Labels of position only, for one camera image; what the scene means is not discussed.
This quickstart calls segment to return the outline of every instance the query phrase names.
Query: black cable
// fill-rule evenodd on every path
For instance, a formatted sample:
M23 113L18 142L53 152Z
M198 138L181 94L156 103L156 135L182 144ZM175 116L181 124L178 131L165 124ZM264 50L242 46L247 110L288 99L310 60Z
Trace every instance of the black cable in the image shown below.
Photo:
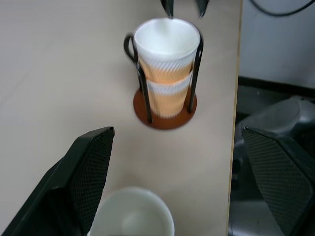
M300 11L303 11L304 9L308 8L310 5L312 5L315 0L311 0L309 3L307 3L306 5L294 10L294 11L290 11L290 12L284 12L284 13L275 13L275 12L271 12L268 11L266 9L264 9L263 7L261 7L259 4L257 4L254 0L250 0L250 2L262 13L269 15L269 16L275 16L275 17L283 17L283 16L291 16L294 15Z

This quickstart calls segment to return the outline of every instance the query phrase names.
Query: holder handle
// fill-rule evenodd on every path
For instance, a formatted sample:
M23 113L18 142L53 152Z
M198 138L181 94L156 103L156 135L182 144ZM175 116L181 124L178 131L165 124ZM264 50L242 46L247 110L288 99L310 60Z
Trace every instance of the holder handle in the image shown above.
M129 42L131 41L132 43L132 48L133 48L133 55L129 50ZM135 64L136 69L137 69L137 74L138 74L138 80L139 80L139 85L140 85L140 90L143 93L144 96L144 101L146 105L146 110L147 110L147 119L149 123L152 123L152 114L151 114L151 108L150 108L150 101L149 101L149 93L148 93L148 87L147 87L147 79L146 76L143 72L143 69L140 65L139 62L139 57L138 57L138 51L134 45L133 42L133 34L129 33L126 35L124 39L124 50L127 54L127 56L131 59L131 61Z
M197 78L198 78L199 67L200 67L202 51L203 51L203 38L200 32L199 34L200 34L200 43L197 48L197 53L196 53L195 62L193 66L193 73L192 73L192 80L191 80L191 94L190 94L189 106L187 109L189 113L192 113L193 100L195 98Z

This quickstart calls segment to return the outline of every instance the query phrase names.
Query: white wall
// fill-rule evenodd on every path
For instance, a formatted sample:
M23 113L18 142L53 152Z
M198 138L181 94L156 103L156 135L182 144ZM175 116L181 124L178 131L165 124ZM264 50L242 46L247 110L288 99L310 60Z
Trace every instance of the white wall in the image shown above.
M256 0L270 11L309 0ZM315 88L315 4L289 17L270 17L243 0L239 75Z

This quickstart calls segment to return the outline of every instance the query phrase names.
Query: white cup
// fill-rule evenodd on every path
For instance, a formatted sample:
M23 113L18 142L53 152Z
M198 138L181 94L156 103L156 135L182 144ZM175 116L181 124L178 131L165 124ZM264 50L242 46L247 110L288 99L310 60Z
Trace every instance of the white cup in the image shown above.
M178 115L183 109L191 77L192 72L183 80L172 84L160 84L148 80L151 110L162 118Z
M103 200L89 236L174 236L174 222L156 194L130 187Z
M129 50L132 39L137 57ZM125 38L124 49L130 59L140 61L146 79L156 83L174 83L189 75L200 33L191 23L181 19L157 18L141 24Z

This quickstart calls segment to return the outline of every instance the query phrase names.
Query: cup rim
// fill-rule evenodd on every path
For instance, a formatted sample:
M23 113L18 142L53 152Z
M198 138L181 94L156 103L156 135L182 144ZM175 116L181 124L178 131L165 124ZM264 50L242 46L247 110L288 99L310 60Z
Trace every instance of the cup rim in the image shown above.
M122 189L119 189L119 190L116 190L116 191L113 191L108 197L104 198L103 200L100 201L99 203L99 206L98 206L98 209L96 211L96 214L95 214L95 218L97 217L97 215L99 214L99 209L101 209L101 207L107 202L109 201L110 198L112 198L113 196L117 195L117 194L121 194L121 193L134 193L134 192L137 192L137 193L140 193L140 194L145 194L145 195L150 195L150 197L153 198L153 200L155 202L157 202L159 204L159 206L162 207L162 209L165 211L166 213L166 217L167 217L167 220L168 222L170 222L170 233L171 233L171 236L174 236L175 235L175 226L174 226L174 220L173 220L173 217L172 217L172 214L169 210L169 208L167 207L166 203L157 195L155 194L154 192L148 190L148 189L143 189L143 188L139 188L139 187L126 187L126 188L122 188Z
M184 23L186 25L189 25L196 33L197 33L197 37L198 37L198 44L194 47L194 49L190 50L189 52L185 52L185 53L178 53L178 54L168 54L168 53L161 53L161 52L156 52L154 50L150 50L150 49L147 49L145 48L141 43L139 43L139 41L137 41L137 32L142 28L144 27L146 24L149 24L151 22L154 22L154 21L161 21L161 20L171 20L171 21L177 21L177 22L180 22L180 23ZM200 44L200 32L198 30L198 28L188 22L188 21L185 21L183 19L179 19L179 18L173 18L173 19L169 19L167 17L162 17L162 18L153 18L153 19L150 19L150 20L147 20L145 22L143 22L141 25L139 25L136 30L134 31L133 33L134 35L134 42L136 43L137 46L140 46L142 50L146 51L146 52L149 52L149 53L152 53L155 55L156 59L182 59L190 54L192 54L194 51L197 50L199 44Z
M173 82L173 83L159 83L159 82L147 80L147 84L150 84L152 87L155 87L155 88L165 88L165 87L172 88L172 87L177 87L177 86L181 86L181 85L184 85L186 83L189 83L192 75L193 75L193 71L191 71L185 78L183 78L179 81Z

